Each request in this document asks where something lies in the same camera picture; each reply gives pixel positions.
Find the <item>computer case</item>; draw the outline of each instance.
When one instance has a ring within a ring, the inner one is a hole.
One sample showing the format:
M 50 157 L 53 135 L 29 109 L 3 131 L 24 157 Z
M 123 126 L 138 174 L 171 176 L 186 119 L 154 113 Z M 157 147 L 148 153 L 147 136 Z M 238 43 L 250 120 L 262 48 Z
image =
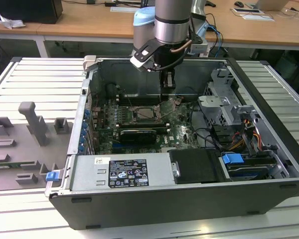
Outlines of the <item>computer case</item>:
M 1 16 L 12 20 L 55 24 L 62 12 L 61 0 L 0 0 Z

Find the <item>blue cable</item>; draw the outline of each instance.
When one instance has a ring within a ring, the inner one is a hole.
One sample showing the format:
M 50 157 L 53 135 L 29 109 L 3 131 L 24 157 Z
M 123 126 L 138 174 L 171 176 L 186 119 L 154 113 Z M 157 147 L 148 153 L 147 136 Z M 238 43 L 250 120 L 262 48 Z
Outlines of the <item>blue cable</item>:
M 211 29 L 217 34 L 217 37 L 218 37 L 218 39 L 219 39 L 218 50 L 217 50 L 217 52 L 216 52 L 216 54 L 215 54 L 215 57 L 217 57 L 217 55 L 218 55 L 218 53 L 219 53 L 219 51 L 220 51 L 220 46 L 222 45 L 222 41 L 223 41 L 223 40 L 221 39 L 221 36 L 220 36 L 219 32 L 216 30 L 216 28 L 215 28 L 214 26 L 209 25 L 208 27 L 211 28 Z

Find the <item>product label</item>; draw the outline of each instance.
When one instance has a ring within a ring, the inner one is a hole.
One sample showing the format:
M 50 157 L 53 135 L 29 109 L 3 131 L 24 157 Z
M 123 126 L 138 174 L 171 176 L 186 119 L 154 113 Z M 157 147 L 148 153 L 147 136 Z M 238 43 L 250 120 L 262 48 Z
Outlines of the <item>product label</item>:
M 149 175 L 146 159 L 110 161 L 110 188 L 142 186 L 149 186 Z

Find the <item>black plastic cover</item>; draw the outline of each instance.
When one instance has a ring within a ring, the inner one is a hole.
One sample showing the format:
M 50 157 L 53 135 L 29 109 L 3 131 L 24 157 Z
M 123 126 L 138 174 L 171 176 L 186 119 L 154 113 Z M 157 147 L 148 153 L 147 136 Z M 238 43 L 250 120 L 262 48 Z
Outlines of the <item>black plastic cover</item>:
M 180 171 L 176 184 L 225 182 L 218 154 L 204 148 L 169 151 L 171 162 L 177 163 Z

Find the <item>paper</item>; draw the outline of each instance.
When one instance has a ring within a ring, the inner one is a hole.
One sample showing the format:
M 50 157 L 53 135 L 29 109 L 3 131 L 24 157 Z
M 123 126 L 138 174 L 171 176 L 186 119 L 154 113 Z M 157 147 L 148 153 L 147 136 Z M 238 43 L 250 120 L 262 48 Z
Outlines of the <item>paper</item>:
M 0 24 L 2 24 L 3 26 L 5 26 L 6 28 L 9 28 L 10 30 L 13 28 L 13 27 L 24 27 L 24 23 L 23 21 L 21 20 L 10 20 L 10 19 L 7 19 L 3 16 L 0 15 Z
M 259 16 L 259 15 L 241 15 L 245 20 L 258 20 L 258 21 L 275 21 L 271 16 Z

